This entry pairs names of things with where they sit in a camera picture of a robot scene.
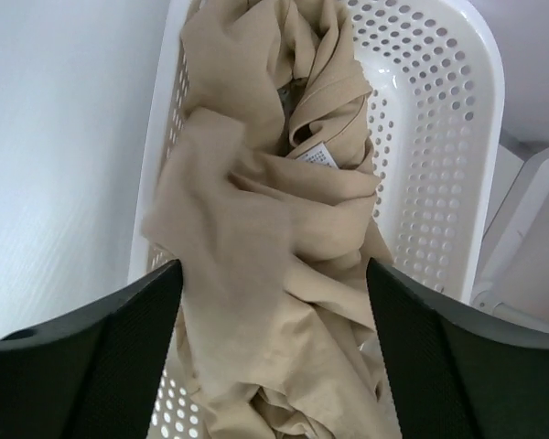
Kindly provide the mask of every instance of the beige clothing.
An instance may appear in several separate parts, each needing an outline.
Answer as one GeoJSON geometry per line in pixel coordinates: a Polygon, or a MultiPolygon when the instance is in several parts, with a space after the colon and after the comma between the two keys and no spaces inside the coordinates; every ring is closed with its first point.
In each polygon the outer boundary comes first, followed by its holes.
{"type": "Polygon", "coordinates": [[[184,265],[178,352],[207,437],[392,437],[359,351],[365,263],[390,254],[347,10],[208,0],[182,39],[187,120],[143,232],[184,265]],[[322,141],[340,169],[296,160],[322,141]]]}

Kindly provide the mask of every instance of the laundry basket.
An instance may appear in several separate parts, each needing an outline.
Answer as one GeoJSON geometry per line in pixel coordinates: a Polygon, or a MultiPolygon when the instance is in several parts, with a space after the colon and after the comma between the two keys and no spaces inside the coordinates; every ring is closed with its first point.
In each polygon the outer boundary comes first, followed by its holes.
{"type": "MultiPolygon", "coordinates": [[[[504,99],[496,43],[466,0],[348,0],[369,99],[372,213],[396,266],[468,302],[478,262],[504,99]]],[[[178,140],[188,78],[179,31],[188,2],[173,0],[161,48],[136,210],[130,281],[165,262],[140,234],[160,169],[178,140]]],[[[201,436],[198,408],[169,350],[149,437],[201,436]]]]}

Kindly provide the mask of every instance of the white floor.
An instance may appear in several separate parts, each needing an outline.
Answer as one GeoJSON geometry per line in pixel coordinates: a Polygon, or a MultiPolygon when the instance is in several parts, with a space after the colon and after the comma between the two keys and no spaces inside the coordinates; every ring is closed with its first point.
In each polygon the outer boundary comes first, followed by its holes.
{"type": "Polygon", "coordinates": [[[0,1],[0,337],[124,285],[168,3],[0,1]]]}

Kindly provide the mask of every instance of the textured black surface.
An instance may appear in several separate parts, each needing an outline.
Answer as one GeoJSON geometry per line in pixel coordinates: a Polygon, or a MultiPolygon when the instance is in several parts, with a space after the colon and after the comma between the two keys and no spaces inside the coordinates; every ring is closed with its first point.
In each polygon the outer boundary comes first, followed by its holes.
{"type": "Polygon", "coordinates": [[[549,335],[375,261],[368,285],[404,439],[549,439],[549,335]]]}
{"type": "Polygon", "coordinates": [[[170,262],[0,341],[0,439],[145,438],[182,284],[170,262]]]}

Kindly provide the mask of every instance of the care label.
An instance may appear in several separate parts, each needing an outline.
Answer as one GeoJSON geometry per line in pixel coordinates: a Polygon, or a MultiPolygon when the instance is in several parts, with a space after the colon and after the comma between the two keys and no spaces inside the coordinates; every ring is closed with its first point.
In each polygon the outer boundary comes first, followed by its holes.
{"type": "Polygon", "coordinates": [[[339,169],[323,142],[315,145],[310,150],[297,157],[296,160],[308,163],[319,163],[320,165],[339,169]]]}

